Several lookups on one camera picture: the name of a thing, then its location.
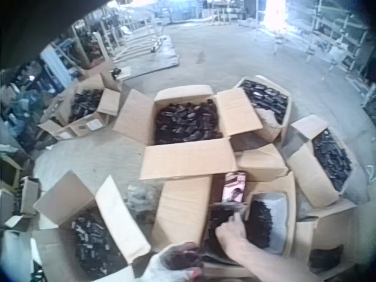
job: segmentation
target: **glove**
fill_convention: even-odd
[[[169,245],[155,254],[137,282],[187,282],[202,274],[201,256],[194,243]]]

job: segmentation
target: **white paper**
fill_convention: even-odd
[[[62,139],[70,139],[72,138],[72,135],[70,135],[68,132],[63,132],[59,135]]]
[[[264,250],[271,254],[282,254],[287,237],[287,196],[281,192],[260,193],[255,194],[253,200],[265,203],[273,221],[270,245]]]
[[[100,122],[98,119],[94,119],[86,124],[90,130],[97,130],[99,128],[103,127],[102,122]]]

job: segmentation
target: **open cardboard box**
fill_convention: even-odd
[[[112,176],[93,194],[73,172],[68,172],[44,194],[34,208],[58,225],[34,231],[42,266],[49,281],[90,281],[76,258],[76,237],[71,222],[97,205],[128,266],[96,281],[132,281],[134,260],[150,251],[150,244],[126,208]]]
[[[69,123],[75,93],[94,89],[103,89],[103,95],[97,110],[92,114]],[[59,94],[41,117],[42,123],[38,126],[58,140],[84,136],[93,130],[108,125],[110,116],[118,115],[119,101],[119,85],[113,81],[110,75],[107,77],[103,73],[97,73],[81,82],[73,83]],[[51,117],[55,117],[63,126],[52,121]]]
[[[328,127],[327,122],[318,116],[310,115],[302,118],[294,122],[291,127],[296,131],[294,138],[301,140],[303,143],[287,159],[287,163],[294,172],[298,185],[314,207],[325,207],[333,204],[339,199],[339,195],[344,193],[354,175],[354,168],[358,166],[355,156],[345,143],[337,137],[333,129]],[[345,149],[351,161],[352,171],[340,192],[336,191],[324,169],[314,156],[312,140],[324,130],[328,130],[332,134],[339,147]],[[291,143],[299,144],[299,141],[292,140]]]
[[[332,206],[308,211],[305,214],[307,218],[296,223],[292,256],[309,266],[312,250],[331,250],[343,244],[341,263],[318,275],[328,279],[352,267],[357,252],[357,209],[354,203],[341,198]]]
[[[264,177],[270,179],[270,181],[247,182],[243,199],[245,203],[249,204],[254,195],[265,192],[284,193],[287,196],[287,236],[283,255],[288,256],[293,245],[296,222],[294,176],[292,172],[280,176],[279,173],[276,173],[276,170],[271,168],[271,175],[275,175],[275,178],[271,179],[271,177],[266,176],[267,170],[267,167],[264,170],[257,168],[254,170],[255,173],[252,174],[249,168],[250,175]],[[199,245],[203,243],[209,206],[221,201],[223,180],[223,175],[217,174],[214,176],[172,179],[165,182],[152,231],[152,246],[155,251],[161,251],[169,244],[181,244],[187,241]],[[220,263],[205,263],[203,272],[206,277],[240,278],[253,276],[244,267]]]
[[[217,105],[221,139],[154,146],[155,117],[170,103],[200,103],[213,99]],[[140,179],[200,176],[237,170],[230,136],[261,129],[244,91],[234,88],[214,96],[208,85],[168,88],[151,99],[131,90],[114,130],[146,145]]]
[[[29,176],[21,179],[23,183],[20,216],[12,216],[5,225],[15,231],[26,231],[29,219],[36,215],[34,204],[39,196],[39,182]]]
[[[293,105],[291,93],[287,91],[286,89],[282,88],[281,86],[279,86],[278,84],[270,81],[269,79],[261,75],[256,75],[253,78],[246,76],[242,78],[241,81],[238,82],[235,87],[240,87],[240,85],[243,83],[244,80],[251,80],[251,81],[263,84],[267,87],[270,87],[279,91],[282,95],[287,97],[288,103],[287,103],[286,114],[283,117],[283,123],[281,125],[277,123],[276,119],[274,118],[274,114],[273,116],[271,116],[268,113],[269,111],[256,109],[256,112],[263,123],[263,128],[256,130],[255,133],[270,143],[274,142],[274,140],[280,134],[281,134],[281,139],[283,140],[286,135],[288,121],[290,120],[290,115],[291,115],[291,107]]]

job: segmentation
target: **concrete floor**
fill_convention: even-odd
[[[208,84],[215,91],[232,88],[242,77],[263,75],[288,89],[295,104],[291,121],[309,114],[325,119],[339,133],[364,167],[375,165],[376,128],[361,109],[359,94],[339,69],[313,57],[305,63],[302,51],[283,46],[273,55],[274,40],[236,24],[227,26],[167,26],[180,56],[180,66],[127,80],[150,97],[164,89],[189,84]],[[138,178],[143,147],[109,126],[74,140],[59,142],[36,160],[34,175],[43,191],[49,190],[68,170],[96,191],[111,174],[124,196]],[[359,203],[367,201],[365,187],[352,191]],[[40,220],[40,228],[53,224]]]

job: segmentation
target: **white label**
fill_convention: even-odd
[[[94,119],[91,122],[88,122],[86,125],[90,130],[97,130],[103,127],[102,122],[100,122],[98,119]]]
[[[70,135],[68,132],[63,132],[59,135],[62,139],[70,139],[72,138],[72,135]]]

